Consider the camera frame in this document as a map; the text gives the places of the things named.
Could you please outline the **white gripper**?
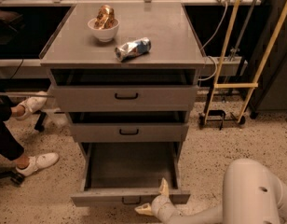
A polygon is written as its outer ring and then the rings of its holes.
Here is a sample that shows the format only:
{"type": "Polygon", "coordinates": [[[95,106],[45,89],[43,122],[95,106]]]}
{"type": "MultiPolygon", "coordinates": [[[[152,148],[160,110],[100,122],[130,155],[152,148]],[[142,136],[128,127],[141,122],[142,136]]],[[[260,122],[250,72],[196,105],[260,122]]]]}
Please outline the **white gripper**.
{"type": "Polygon", "coordinates": [[[152,203],[145,203],[134,210],[140,215],[152,216],[154,215],[161,222],[169,222],[174,217],[179,217],[181,212],[172,204],[170,196],[170,190],[168,182],[165,178],[161,179],[161,184],[159,186],[158,195],[152,203]]]}

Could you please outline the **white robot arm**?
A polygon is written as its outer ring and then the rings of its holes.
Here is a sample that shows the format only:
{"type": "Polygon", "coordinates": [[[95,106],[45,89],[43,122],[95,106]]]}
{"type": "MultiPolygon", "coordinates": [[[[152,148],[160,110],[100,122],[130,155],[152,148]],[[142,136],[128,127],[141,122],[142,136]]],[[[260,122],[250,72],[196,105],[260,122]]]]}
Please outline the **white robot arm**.
{"type": "Polygon", "coordinates": [[[172,204],[162,180],[158,196],[135,211],[163,224],[285,224],[287,186],[260,162],[238,159],[225,171],[221,204],[185,216],[172,204]]]}

